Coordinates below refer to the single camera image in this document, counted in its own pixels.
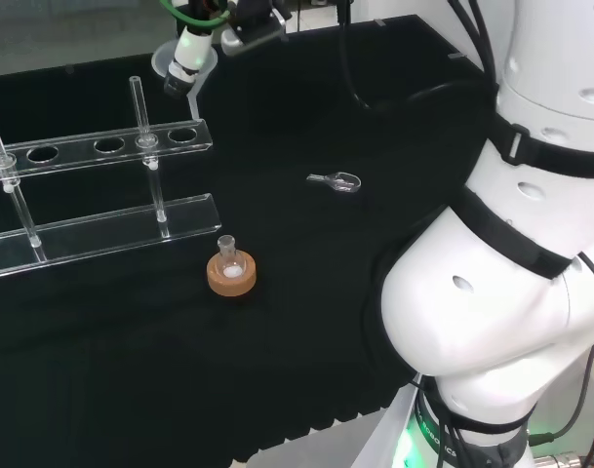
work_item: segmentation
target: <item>orange cork base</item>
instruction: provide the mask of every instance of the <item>orange cork base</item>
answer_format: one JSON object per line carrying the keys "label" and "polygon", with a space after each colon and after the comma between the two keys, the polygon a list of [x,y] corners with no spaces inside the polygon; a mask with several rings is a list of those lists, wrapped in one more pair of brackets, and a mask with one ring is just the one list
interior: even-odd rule
{"label": "orange cork base", "polygon": [[248,293],[256,284],[256,261],[246,252],[238,251],[247,261],[247,269],[238,278],[225,278],[217,273],[217,261],[219,253],[210,258],[206,272],[208,273],[208,284],[212,291],[225,297],[236,297]]}

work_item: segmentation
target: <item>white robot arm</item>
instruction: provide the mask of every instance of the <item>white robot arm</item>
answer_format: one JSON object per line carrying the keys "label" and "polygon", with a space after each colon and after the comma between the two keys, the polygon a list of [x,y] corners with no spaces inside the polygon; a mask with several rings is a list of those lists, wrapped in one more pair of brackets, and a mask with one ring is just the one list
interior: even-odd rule
{"label": "white robot arm", "polygon": [[[381,299],[400,356],[436,377],[452,414],[487,429],[523,420],[594,343],[594,274],[577,257],[594,262],[594,0],[516,1],[496,112],[464,193],[398,260]],[[461,433],[488,450],[521,430]],[[534,466],[528,449],[515,458]]]}

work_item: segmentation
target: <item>green led light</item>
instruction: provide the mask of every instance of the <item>green led light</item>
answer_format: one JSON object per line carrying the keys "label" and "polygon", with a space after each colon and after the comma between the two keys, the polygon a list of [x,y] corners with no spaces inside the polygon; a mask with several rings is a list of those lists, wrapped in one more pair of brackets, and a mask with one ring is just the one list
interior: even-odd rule
{"label": "green led light", "polygon": [[391,468],[425,468],[409,429],[403,431],[396,444]]}
{"label": "green led light", "polygon": [[392,460],[392,468],[404,468],[406,460],[409,459],[412,449],[414,448],[414,441],[408,431],[403,431],[401,437],[396,444],[396,451],[394,452],[394,459]]}

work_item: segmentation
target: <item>black strap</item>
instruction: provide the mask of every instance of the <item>black strap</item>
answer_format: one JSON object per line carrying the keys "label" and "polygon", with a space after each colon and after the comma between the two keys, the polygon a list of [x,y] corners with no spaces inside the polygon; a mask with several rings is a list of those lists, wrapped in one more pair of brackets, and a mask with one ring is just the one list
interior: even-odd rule
{"label": "black strap", "polygon": [[531,419],[533,411],[535,411],[535,407],[533,407],[533,409],[531,409],[528,414],[517,421],[508,422],[506,424],[488,424],[486,422],[475,421],[474,419],[469,419],[465,416],[452,412],[444,404],[444,402],[442,402],[435,378],[426,377],[424,379],[424,386],[426,392],[424,392],[424,396],[421,398],[426,398],[426,401],[429,403],[429,406],[431,406],[433,413],[439,419],[446,418],[450,420],[450,424],[454,428],[462,431],[477,432],[479,434],[489,435],[506,434],[507,432],[515,431],[516,429],[524,426],[529,421],[529,419]]}
{"label": "black strap", "polygon": [[594,153],[533,139],[528,129],[510,124],[499,114],[495,113],[488,138],[512,166],[525,164],[562,176],[594,178]]}
{"label": "black strap", "polygon": [[563,273],[571,260],[539,246],[492,212],[464,186],[451,208],[477,237],[499,254],[549,280]]}

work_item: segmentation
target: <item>robotic arm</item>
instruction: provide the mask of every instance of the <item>robotic arm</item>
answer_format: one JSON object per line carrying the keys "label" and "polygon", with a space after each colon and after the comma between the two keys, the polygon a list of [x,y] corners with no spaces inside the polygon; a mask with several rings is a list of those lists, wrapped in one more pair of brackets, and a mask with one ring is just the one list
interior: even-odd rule
{"label": "robotic arm", "polygon": [[213,32],[224,28],[221,45],[228,56],[283,34],[292,15],[283,0],[175,0],[163,4],[178,22],[178,45],[165,78],[165,93],[182,98],[192,89],[212,47]]}
{"label": "robotic arm", "polygon": [[424,466],[459,466],[456,432],[474,466],[535,466],[525,421],[594,344],[594,0],[516,0],[489,139],[381,311],[434,377],[410,427]]}

